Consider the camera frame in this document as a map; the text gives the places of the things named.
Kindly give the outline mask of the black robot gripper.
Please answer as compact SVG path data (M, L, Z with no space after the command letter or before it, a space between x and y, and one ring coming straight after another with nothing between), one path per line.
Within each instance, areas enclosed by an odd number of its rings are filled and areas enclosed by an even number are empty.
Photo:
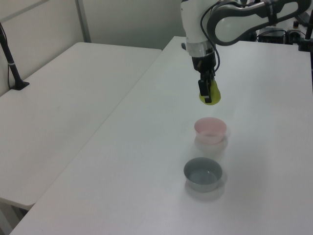
M214 48L209 48L204 57L192 57L194 69L200 73L198 86L205 103L212 102L211 80L215 80L216 56Z

